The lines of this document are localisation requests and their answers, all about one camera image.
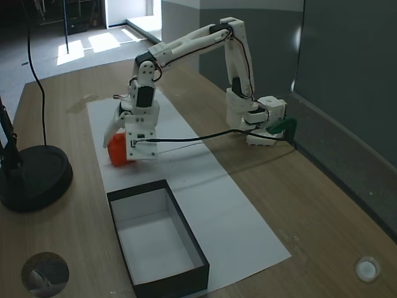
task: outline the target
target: white robotic arm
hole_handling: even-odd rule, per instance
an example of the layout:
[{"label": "white robotic arm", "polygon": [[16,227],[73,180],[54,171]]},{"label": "white robotic arm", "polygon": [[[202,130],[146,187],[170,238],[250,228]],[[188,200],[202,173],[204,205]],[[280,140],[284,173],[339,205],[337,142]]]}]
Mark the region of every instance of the white robotic arm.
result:
[{"label": "white robotic arm", "polygon": [[[165,71],[222,46],[225,46],[232,85],[226,90],[226,122],[232,129],[253,130],[252,133],[270,138],[281,137],[282,132],[271,134],[266,128],[285,117],[286,103],[272,96],[254,100],[254,78],[245,25],[241,20],[228,17],[218,25],[208,25],[169,44],[154,45],[135,58],[129,94],[121,99],[115,111],[104,136],[104,147],[120,128],[125,128],[127,160],[157,158],[156,143],[137,142],[156,138],[159,104],[154,98],[154,83]],[[250,145],[273,145],[274,142],[252,135],[247,137]]]}]

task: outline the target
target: black cable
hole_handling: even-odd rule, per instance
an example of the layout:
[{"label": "black cable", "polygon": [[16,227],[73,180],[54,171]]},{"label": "black cable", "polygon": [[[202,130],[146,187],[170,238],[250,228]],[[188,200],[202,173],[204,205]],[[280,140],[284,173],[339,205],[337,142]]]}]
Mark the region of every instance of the black cable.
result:
[{"label": "black cable", "polygon": [[273,138],[273,137],[266,137],[264,135],[258,135],[256,133],[252,133],[252,132],[248,132],[245,130],[240,130],[240,129],[229,129],[229,130],[225,130],[224,132],[218,132],[218,133],[214,133],[212,135],[206,135],[204,137],[197,137],[197,138],[150,138],[147,140],[137,140],[135,141],[135,143],[140,143],[140,142],[150,142],[150,143],[164,143],[164,142],[168,142],[168,143],[185,143],[185,142],[196,142],[196,141],[202,141],[202,140],[208,140],[209,138],[216,138],[216,137],[220,137],[222,135],[227,135],[229,133],[233,133],[233,132],[238,132],[241,133],[243,135],[252,135],[253,137],[257,137],[257,138],[263,138],[265,140],[274,140],[274,141],[286,141],[286,139],[284,138]]},{"label": "black cable", "polygon": [[32,71],[32,74],[36,80],[36,83],[38,84],[41,92],[42,92],[42,126],[43,126],[43,139],[44,139],[44,145],[47,146],[47,133],[45,130],[45,92],[43,89],[42,84],[40,83],[36,72],[33,68],[33,62],[32,62],[32,54],[30,52],[30,20],[29,20],[29,14],[26,10],[25,4],[24,4],[24,0],[20,0],[20,2],[22,3],[22,8],[24,10],[25,16],[26,16],[26,25],[27,25],[27,56],[29,59],[29,66],[30,66],[30,70]]},{"label": "black cable", "polygon": [[175,61],[177,61],[177,60],[179,60],[179,59],[182,59],[182,58],[184,58],[184,57],[186,57],[186,56],[189,56],[189,55],[194,54],[194,53],[196,53],[196,52],[199,52],[199,51],[201,51],[201,50],[205,50],[206,48],[210,48],[210,47],[212,47],[212,46],[214,46],[214,45],[217,45],[218,43],[224,42],[224,41],[225,41],[226,39],[228,39],[232,34],[233,34],[233,33],[232,33],[231,31],[229,31],[229,34],[226,35],[226,37],[225,37],[224,39],[221,39],[220,41],[215,42],[215,43],[213,43],[213,44],[211,44],[211,45],[207,45],[206,47],[199,48],[199,49],[197,49],[197,50],[194,50],[194,51],[191,51],[191,52],[189,52],[189,53],[186,53],[185,55],[182,55],[182,56],[180,56],[180,57],[178,57],[178,58],[176,58],[176,59],[173,59],[173,60],[171,60],[170,62],[168,62],[166,65],[164,65],[164,67],[167,67],[167,66],[170,65],[171,63],[173,63],[173,62],[175,62]]},{"label": "black cable", "polygon": [[160,72],[160,75],[158,78],[154,79],[153,82],[157,82],[158,80],[161,79],[161,77],[163,76],[163,69],[157,64],[156,69]]},{"label": "black cable", "polygon": [[249,60],[248,60],[246,48],[245,48],[243,42],[240,41],[240,39],[238,39],[237,37],[232,36],[232,39],[234,39],[241,45],[241,47],[243,48],[244,59],[246,60],[246,65],[247,65],[247,69],[248,69],[249,87],[251,88],[251,96],[245,96],[245,97],[246,98],[254,98],[254,87],[252,86],[252,83],[251,83],[251,68],[249,67]]}]

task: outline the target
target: open box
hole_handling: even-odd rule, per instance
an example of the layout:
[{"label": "open box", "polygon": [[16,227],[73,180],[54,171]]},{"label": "open box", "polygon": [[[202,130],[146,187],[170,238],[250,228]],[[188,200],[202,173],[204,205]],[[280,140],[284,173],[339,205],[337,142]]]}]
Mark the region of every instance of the open box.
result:
[{"label": "open box", "polygon": [[137,298],[177,298],[207,288],[210,265],[165,180],[107,197]]}]

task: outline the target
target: round button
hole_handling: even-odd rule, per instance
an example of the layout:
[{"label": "round button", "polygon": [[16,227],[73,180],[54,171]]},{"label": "round button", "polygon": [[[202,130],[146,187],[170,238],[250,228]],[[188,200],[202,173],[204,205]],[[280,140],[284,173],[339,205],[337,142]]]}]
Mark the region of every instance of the round button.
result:
[{"label": "round button", "polygon": [[363,282],[374,281],[380,272],[379,263],[371,256],[364,256],[357,263],[355,273],[357,277]]}]

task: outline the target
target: green clamp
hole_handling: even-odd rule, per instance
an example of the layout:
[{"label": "green clamp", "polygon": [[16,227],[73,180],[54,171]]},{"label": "green clamp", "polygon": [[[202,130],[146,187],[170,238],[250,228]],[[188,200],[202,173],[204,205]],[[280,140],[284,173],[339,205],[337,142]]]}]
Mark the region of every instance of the green clamp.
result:
[{"label": "green clamp", "polygon": [[276,121],[275,124],[267,128],[267,131],[272,135],[277,133],[284,133],[284,140],[289,144],[294,144],[295,132],[297,131],[298,122],[295,118],[284,118]]}]

